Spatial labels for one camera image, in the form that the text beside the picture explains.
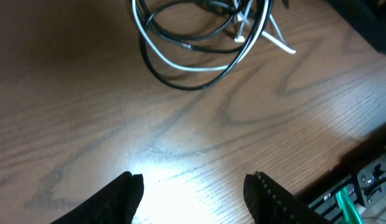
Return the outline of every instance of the wood grain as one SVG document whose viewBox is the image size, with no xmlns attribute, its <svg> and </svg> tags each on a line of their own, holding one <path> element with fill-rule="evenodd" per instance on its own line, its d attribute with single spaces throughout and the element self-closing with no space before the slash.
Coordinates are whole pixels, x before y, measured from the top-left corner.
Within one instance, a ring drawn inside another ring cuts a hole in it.
<svg viewBox="0 0 386 224">
<path fill-rule="evenodd" d="M 273 13 L 296 55 L 260 40 L 221 82 L 185 92 L 144 66 L 122 0 L 0 0 L 0 224 L 49 223 L 126 170 L 144 175 L 134 223 L 252 223 L 245 174 L 294 193 L 331 169 L 386 122 L 386 56 L 324 1 Z M 197 33 L 213 17 L 190 5 L 158 21 Z M 156 43 L 179 63 L 233 57 Z M 215 75 L 150 56 L 178 83 Z"/>
</svg>

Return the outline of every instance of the green component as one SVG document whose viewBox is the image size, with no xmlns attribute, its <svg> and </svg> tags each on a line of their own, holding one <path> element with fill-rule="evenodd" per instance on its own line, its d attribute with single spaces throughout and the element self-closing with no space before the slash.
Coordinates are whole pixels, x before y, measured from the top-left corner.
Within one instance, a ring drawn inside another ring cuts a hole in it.
<svg viewBox="0 0 386 224">
<path fill-rule="evenodd" d="M 344 217 L 344 221 L 342 223 L 364 224 L 362 217 L 356 209 L 356 206 L 349 198 L 348 190 L 346 187 L 338 191 L 334 198 L 336 199 Z"/>
</svg>

